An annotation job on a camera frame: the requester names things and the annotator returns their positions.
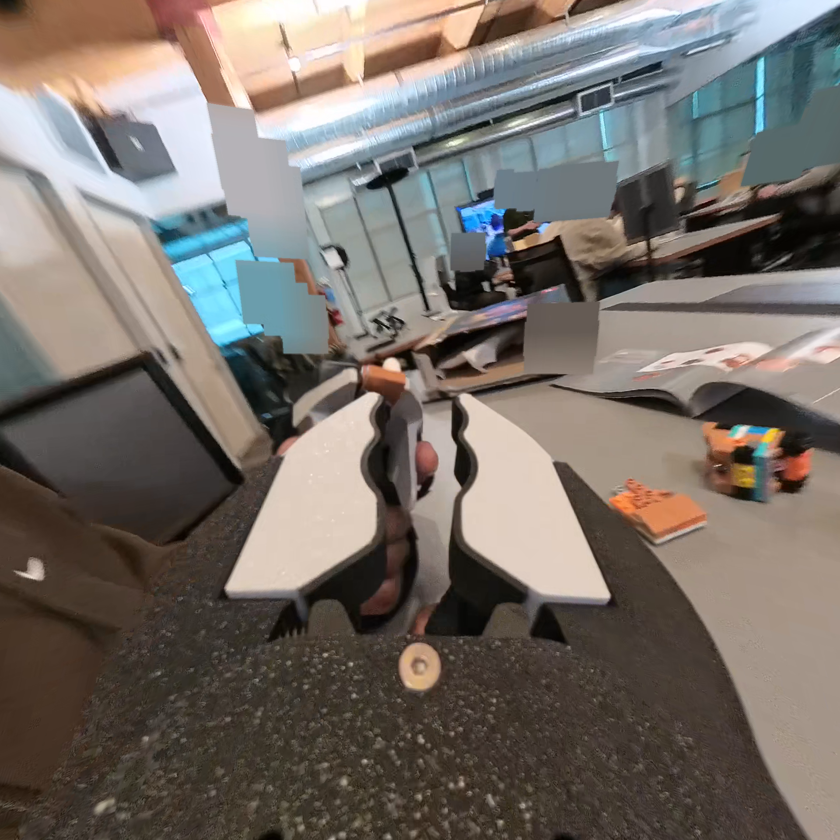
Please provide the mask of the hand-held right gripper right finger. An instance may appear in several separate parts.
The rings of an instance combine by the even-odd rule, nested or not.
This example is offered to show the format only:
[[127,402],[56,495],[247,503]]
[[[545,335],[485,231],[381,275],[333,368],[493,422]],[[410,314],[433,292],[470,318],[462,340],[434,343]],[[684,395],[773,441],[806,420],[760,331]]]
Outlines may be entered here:
[[449,579],[472,606],[604,606],[612,594],[549,453],[472,395],[452,405]]

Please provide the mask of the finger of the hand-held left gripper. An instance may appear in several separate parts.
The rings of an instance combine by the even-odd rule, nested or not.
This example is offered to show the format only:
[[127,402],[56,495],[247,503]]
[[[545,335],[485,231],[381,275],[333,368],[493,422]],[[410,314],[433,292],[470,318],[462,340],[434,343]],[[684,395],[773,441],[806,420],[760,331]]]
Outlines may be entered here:
[[384,437],[386,475],[405,511],[412,511],[417,502],[417,445],[423,429],[422,404],[411,391],[405,391],[391,407]]
[[361,370],[358,366],[334,367],[327,373],[323,381],[294,402],[291,420],[295,431],[308,431],[358,397],[361,388]]

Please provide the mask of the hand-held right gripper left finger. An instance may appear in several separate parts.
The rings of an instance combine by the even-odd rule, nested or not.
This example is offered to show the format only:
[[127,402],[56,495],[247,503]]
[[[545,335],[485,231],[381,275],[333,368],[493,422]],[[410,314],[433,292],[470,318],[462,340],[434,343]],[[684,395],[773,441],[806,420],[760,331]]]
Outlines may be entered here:
[[385,399],[364,394],[288,449],[227,578],[229,600],[368,601],[377,592],[386,420]]

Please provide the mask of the brown round brick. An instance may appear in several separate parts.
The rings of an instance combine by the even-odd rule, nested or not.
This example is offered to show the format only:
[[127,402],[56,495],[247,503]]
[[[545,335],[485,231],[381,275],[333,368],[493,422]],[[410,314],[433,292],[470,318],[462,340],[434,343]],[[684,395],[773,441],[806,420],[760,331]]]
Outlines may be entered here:
[[406,374],[391,373],[382,368],[382,362],[364,364],[360,368],[360,388],[363,392],[383,396],[390,404],[395,404],[408,390]]

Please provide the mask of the small colourful brick model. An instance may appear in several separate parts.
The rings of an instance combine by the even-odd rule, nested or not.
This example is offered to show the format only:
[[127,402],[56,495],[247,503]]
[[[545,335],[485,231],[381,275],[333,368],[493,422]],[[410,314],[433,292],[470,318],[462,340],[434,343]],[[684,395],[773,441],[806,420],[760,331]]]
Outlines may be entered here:
[[814,445],[807,433],[712,422],[701,431],[707,484],[723,496],[764,503],[800,492],[810,479]]

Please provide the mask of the person's left hand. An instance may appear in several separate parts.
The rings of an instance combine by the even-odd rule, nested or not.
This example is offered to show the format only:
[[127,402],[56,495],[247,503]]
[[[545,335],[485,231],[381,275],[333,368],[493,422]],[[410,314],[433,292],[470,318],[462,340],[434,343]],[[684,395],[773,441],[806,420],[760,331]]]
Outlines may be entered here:
[[[429,492],[437,468],[436,450],[430,443],[421,439],[416,445],[418,499]],[[376,624],[387,621],[387,617],[399,609],[404,593],[410,591],[407,569],[412,558],[413,545],[411,515],[400,507],[390,507],[385,522],[385,578],[377,592],[360,608],[360,614],[366,622]]]

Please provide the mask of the brown brick plate assembly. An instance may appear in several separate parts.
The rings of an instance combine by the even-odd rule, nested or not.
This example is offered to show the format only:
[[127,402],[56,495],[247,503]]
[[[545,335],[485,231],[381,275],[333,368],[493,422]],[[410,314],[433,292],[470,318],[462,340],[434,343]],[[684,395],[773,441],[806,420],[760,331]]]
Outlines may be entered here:
[[706,527],[707,514],[688,496],[627,479],[608,505],[642,538],[660,545]]

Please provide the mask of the black floor lamp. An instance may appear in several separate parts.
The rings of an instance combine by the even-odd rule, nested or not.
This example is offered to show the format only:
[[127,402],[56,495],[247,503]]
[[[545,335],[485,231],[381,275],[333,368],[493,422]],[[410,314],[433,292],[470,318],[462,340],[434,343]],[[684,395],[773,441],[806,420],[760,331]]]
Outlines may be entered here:
[[410,174],[408,167],[404,164],[392,165],[390,168],[378,171],[364,186],[365,191],[370,193],[378,193],[384,191],[392,205],[392,210],[395,215],[396,223],[402,238],[406,253],[409,259],[409,264],[412,269],[416,288],[423,304],[423,315],[430,318],[433,314],[429,299],[427,296],[424,279],[417,264],[417,257],[415,255],[413,246],[408,236],[406,225],[404,222],[402,211],[396,200],[395,185],[408,177]]

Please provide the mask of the black framed panel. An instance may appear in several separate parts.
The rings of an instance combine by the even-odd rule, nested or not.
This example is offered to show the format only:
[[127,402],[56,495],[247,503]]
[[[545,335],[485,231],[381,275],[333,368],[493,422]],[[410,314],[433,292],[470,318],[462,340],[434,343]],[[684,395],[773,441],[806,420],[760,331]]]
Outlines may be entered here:
[[245,480],[150,352],[3,403],[1,446],[3,466],[85,518],[158,544]]

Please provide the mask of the instruction booklet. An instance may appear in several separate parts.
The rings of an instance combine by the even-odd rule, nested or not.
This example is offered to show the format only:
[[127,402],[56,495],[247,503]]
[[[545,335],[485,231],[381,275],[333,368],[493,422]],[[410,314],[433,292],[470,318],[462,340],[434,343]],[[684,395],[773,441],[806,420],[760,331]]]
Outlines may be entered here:
[[775,347],[740,341],[668,353],[618,350],[598,360],[592,373],[562,375],[551,385],[612,399],[661,399],[689,417],[756,392],[837,421],[839,329],[805,332]]

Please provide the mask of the black computer monitor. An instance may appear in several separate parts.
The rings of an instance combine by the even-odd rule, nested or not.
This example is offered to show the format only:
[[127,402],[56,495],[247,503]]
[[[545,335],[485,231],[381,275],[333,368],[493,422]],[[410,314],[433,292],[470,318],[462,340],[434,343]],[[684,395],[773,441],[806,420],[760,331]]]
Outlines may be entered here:
[[679,228],[679,211],[671,163],[658,164],[620,181],[616,207],[631,245],[674,233]]

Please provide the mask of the wall television screen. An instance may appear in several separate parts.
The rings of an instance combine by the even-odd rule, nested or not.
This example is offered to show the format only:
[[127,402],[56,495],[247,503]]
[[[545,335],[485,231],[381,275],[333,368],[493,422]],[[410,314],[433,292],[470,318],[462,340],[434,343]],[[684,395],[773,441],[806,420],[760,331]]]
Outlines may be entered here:
[[500,259],[508,252],[504,208],[496,207],[493,198],[485,198],[455,208],[466,233],[481,233],[486,243],[486,259]]

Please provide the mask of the black wall speaker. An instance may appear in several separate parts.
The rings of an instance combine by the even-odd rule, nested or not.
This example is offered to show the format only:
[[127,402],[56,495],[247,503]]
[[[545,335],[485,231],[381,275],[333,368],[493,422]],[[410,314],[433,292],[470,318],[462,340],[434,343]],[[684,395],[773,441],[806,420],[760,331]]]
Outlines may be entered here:
[[134,184],[176,173],[158,129],[127,114],[86,118],[87,127],[109,169]]

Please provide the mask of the silver ventilation duct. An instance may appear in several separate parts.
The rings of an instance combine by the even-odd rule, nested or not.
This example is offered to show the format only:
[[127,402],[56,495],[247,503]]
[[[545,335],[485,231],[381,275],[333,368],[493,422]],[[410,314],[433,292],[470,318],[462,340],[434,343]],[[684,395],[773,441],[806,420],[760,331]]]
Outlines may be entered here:
[[620,3],[275,108],[258,131],[318,180],[700,46],[728,32],[724,17],[721,3]]

